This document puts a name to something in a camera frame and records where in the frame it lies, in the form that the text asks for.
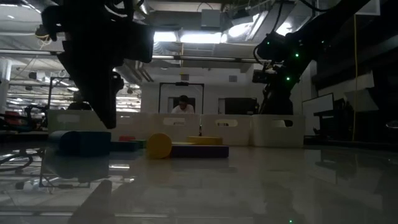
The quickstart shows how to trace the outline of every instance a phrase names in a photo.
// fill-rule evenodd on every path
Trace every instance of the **person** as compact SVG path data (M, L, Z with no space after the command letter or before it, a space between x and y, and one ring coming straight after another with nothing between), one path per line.
M69 105L68 110L92 110L91 106L84 102L80 92L73 94L73 100L74 102Z
M176 106L173 110L172 113L174 114L193 114L195 113L195 109L193 109L193 106L188 104L189 98L185 95L180 96L180 102L178 106Z

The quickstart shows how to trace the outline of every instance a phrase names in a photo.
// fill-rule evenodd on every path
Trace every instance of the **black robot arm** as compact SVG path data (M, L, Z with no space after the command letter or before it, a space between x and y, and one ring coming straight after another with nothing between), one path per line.
M261 114L293 114L290 91L308 64L316 60L329 41L337 34L341 26L357 13L370 0L342 0L326 13L294 33L285 37L272 31L257 46L257 54L263 59L283 62L274 67L275 74L266 75L264 83L264 101Z

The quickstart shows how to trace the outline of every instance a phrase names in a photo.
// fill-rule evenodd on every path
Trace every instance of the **white shirt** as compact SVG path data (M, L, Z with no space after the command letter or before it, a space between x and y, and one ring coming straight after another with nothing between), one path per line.
M187 107L185 108L185 110L181 110L180 105L177 105L173 110L172 113L176 113L176 114L194 114L195 110L193 109L192 105L187 105Z

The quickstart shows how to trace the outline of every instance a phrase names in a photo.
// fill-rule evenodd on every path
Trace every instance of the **yellow block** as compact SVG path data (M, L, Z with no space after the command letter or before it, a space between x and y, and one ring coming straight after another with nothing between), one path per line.
M153 134L147 141L147 157L163 159L172 151L172 140L166 134Z
M194 145L194 142L172 142L173 145Z
M206 136L188 136L187 142L193 142L197 145L219 146L223 144L223 138Z

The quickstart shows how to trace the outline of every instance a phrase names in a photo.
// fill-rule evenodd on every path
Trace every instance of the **white storage bin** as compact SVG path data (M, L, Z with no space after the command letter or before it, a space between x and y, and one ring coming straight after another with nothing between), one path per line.
M112 141L118 141L120 136L134 136L135 139L147 140L154 128L152 114L117 112L116 128L110 130Z
M205 114L201 116L202 136L221 137L227 146L247 146L250 137L249 115Z
M153 114L153 133L165 133L172 141L185 142L187 136L198 136L199 114Z
M287 127L284 121L293 125ZM252 143L266 147L303 147L305 117L296 115L253 115Z
M107 131L94 111L49 110L49 134L54 131Z

